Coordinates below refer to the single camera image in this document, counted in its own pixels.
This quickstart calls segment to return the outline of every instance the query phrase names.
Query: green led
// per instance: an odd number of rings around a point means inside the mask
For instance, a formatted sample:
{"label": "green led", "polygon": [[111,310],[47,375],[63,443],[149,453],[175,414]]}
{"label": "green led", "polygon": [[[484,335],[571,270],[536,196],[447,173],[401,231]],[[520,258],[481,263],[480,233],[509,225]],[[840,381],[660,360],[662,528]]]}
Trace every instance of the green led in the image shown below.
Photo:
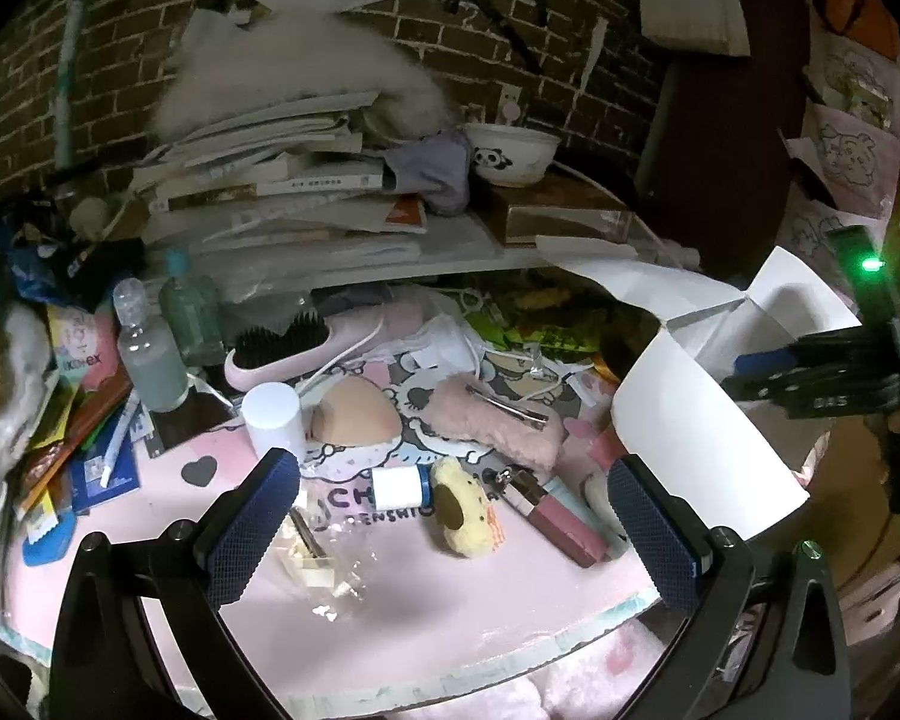
{"label": "green led", "polygon": [[883,268],[885,264],[886,263],[879,257],[868,257],[866,258],[866,260],[860,263],[860,266],[868,274],[875,274],[876,271],[879,271],[879,269]]}

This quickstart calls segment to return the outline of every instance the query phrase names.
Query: electrical socket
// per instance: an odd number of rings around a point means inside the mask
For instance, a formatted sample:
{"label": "electrical socket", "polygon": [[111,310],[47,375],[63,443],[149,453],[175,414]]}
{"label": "electrical socket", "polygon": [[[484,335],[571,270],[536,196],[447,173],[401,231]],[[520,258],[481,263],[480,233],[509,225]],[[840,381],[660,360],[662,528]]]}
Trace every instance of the electrical socket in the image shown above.
{"label": "electrical socket", "polygon": [[520,108],[520,95],[523,89],[514,84],[500,84],[500,100],[497,103],[497,118],[495,124],[513,124],[522,115]]}

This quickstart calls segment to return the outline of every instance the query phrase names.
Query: plastic bottle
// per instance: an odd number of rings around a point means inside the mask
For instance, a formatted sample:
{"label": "plastic bottle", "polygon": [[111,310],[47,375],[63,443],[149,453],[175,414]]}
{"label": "plastic bottle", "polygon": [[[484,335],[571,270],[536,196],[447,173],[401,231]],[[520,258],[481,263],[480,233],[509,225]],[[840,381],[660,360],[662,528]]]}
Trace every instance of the plastic bottle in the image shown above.
{"label": "plastic bottle", "polygon": [[151,312],[144,285],[135,278],[113,290],[122,330],[117,350],[141,401],[152,412],[170,412],[187,399],[190,383],[170,325]]}
{"label": "plastic bottle", "polygon": [[170,278],[160,288],[160,310],[186,365],[219,365],[226,357],[218,314],[217,288],[190,270],[186,251],[167,252]]}

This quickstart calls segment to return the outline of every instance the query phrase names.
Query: small white bottle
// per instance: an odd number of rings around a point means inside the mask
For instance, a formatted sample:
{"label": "small white bottle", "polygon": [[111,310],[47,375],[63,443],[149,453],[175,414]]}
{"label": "small white bottle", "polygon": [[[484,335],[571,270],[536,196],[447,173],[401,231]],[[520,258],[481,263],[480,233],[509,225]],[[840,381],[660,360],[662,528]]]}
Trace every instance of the small white bottle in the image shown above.
{"label": "small white bottle", "polygon": [[125,279],[114,288],[113,307],[122,324],[117,350],[140,400],[152,412],[178,408],[190,387],[187,370],[170,325],[151,312],[139,279]]}

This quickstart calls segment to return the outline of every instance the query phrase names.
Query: yellow plush toy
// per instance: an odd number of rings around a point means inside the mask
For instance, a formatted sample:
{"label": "yellow plush toy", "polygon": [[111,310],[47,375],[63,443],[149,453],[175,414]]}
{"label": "yellow plush toy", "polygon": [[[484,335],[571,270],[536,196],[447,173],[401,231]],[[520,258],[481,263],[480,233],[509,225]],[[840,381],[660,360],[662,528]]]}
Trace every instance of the yellow plush toy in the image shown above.
{"label": "yellow plush toy", "polygon": [[434,511],[447,546],[463,557],[479,557],[503,543],[503,531],[480,482],[456,458],[442,458],[430,469]]}

